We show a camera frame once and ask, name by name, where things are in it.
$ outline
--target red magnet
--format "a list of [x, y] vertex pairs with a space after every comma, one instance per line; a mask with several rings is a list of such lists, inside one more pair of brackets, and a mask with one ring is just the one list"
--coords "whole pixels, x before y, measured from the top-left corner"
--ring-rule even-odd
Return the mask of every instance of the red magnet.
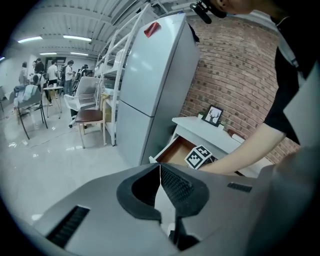
[[158, 22], [154, 22], [144, 31], [144, 34], [149, 38], [158, 28], [161, 28], [160, 24]]

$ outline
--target glossy floor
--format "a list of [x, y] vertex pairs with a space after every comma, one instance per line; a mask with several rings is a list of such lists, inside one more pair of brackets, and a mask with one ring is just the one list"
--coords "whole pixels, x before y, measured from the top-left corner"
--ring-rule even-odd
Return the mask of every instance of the glossy floor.
[[86, 182], [129, 168], [108, 135], [103, 145], [97, 125], [86, 130], [83, 149], [78, 127], [68, 127], [70, 111], [61, 103], [61, 119], [53, 106], [49, 108], [48, 129], [39, 110], [24, 116], [30, 140], [12, 105], [0, 113], [1, 196], [11, 213], [29, 224]]

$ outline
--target ceiling light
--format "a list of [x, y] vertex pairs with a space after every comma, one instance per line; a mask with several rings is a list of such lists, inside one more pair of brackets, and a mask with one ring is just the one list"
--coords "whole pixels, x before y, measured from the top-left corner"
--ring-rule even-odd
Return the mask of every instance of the ceiling light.
[[77, 40], [83, 40], [83, 41], [91, 42], [91, 39], [90, 39], [90, 38], [80, 37], [80, 36], [64, 35], [63, 38], [67, 38], [67, 39], [77, 39]]
[[29, 42], [29, 41], [40, 40], [40, 39], [42, 39], [41, 36], [30, 37], [30, 38], [19, 40], [18, 43], [21, 44], [21, 43], [25, 43], [25, 42]]
[[43, 53], [40, 53], [40, 55], [56, 55], [57, 53], [56, 52], [43, 52]]
[[87, 53], [81, 53], [81, 52], [70, 52], [70, 54], [83, 55], [83, 56], [88, 56], [89, 55]]

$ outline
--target white table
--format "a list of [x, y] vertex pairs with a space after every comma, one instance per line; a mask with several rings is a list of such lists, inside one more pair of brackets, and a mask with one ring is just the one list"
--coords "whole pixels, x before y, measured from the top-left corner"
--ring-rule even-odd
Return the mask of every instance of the white table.
[[[195, 145], [204, 145], [216, 159], [221, 159], [230, 154], [241, 143], [231, 138], [230, 135], [217, 127], [197, 118], [176, 117], [172, 121], [177, 124], [170, 143], [176, 136], [181, 136]], [[260, 170], [272, 163], [265, 157], [247, 168], [238, 170], [246, 177], [256, 178]]]
[[[58, 116], [59, 116], [59, 119], [61, 118], [61, 113], [62, 113], [62, 107], [61, 107], [61, 96], [59, 95], [59, 93], [57, 94], [58, 96], [58, 99], [56, 99], [56, 90], [58, 89], [62, 89], [63, 87], [62, 86], [57, 86], [57, 87], [46, 87], [46, 88], [43, 88], [44, 90], [48, 91], [49, 93], [49, 96], [51, 98], [51, 102], [52, 104], [54, 105], [54, 109], [56, 110]], [[46, 107], [46, 117], [48, 118], [48, 110], [49, 110], [49, 103]]]

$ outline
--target red brick wall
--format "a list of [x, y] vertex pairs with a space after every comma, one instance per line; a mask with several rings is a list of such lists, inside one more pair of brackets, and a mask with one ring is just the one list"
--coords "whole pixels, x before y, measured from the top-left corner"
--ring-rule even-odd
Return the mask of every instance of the red brick wall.
[[[212, 104], [223, 109], [225, 129], [248, 138], [263, 123], [278, 89], [274, 68], [277, 34], [236, 17], [189, 19], [200, 38], [200, 60], [181, 116], [197, 116]], [[299, 146], [286, 138], [267, 158], [273, 163]]]

